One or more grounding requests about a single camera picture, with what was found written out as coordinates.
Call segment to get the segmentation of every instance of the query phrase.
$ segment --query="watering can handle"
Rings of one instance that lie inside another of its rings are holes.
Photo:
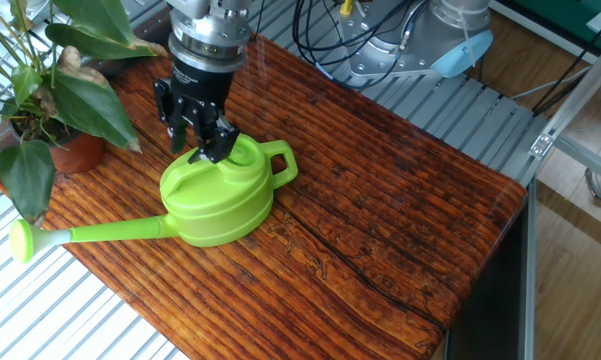
[[[289,181],[293,180],[296,175],[298,175],[296,158],[293,156],[291,146],[289,146],[286,141],[277,140],[260,144],[260,150],[262,150],[269,161],[271,161],[271,158],[276,155],[282,155],[284,156],[284,161],[287,163],[287,168],[285,170],[273,175],[274,189],[277,189],[288,183]]]

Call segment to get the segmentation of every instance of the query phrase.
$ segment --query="wood grain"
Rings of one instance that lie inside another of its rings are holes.
[[[429,359],[525,190],[268,40],[248,59],[227,118],[287,140],[300,169],[262,226],[210,249],[67,249],[191,358]],[[151,85],[169,72],[145,61],[115,80],[144,153],[109,146],[93,171],[60,175],[48,228],[164,212],[157,184],[174,157]]]

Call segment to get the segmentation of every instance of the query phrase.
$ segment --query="green leaf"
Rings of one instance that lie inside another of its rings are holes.
[[[49,145],[43,141],[28,141],[0,152],[0,180],[30,224],[43,220],[49,209],[55,171]]]
[[[86,33],[127,46],[136,39],[119,0],[52,0],[52,3],[71,17],[73,27]]]
[[[53,89],[51,75],[44,77],[43,86],[56,103],[56,119],[119,147],[139,151],[138,138],[116,93],[104,78],[94,82],[87,80],[88,76],[92,73],[68,74],[58,68]]]
[[[2,105],[2,113],[0,114],[0,118],[2,121],[8,121],[18,113],[18,110],[20,110],[20,108],[16,104],[16,99],[10,98]]]
[[[19,65],[11,73],[13,92],[16,94],[16,104],[20,105],[31,96],[42,84],[42,78],[30,66]]]
[[[68,25],[49,25],[45,33],[51,41],[60,46],[75,46],[82,55],[98,59],[113,60],[141,56],[166,56],[159,45],[134,40],[131,44],[115,42],[109,38],[94,36]]]

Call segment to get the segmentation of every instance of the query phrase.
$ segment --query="green watering can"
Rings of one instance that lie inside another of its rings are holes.
[[[160,179],[167,215],[67,230],[45,231],[14,221],[9,242],[16,260],[27,263],[40,250],[60,244],[181,237],[193,246],[223,245],[242,238],[269,215],[273,190],[293,180],[298,167],[285,141],[260,144],[240,135],[229,157],[217,164],[188,163],[182,155]],[[283,155],[287,168],[273,174],[271,158]]]

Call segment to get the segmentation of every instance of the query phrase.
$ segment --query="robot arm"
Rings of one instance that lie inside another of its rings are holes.
[[[167,124],[171,151],[182,151],[192,126],[198,153],[189,162],[217,163],[229,156],[240,131],[224,114],[233,74],[245,60],[253,0],[166,0],[173,10],[169,49],[172,76],[154,83],[160,121]]]

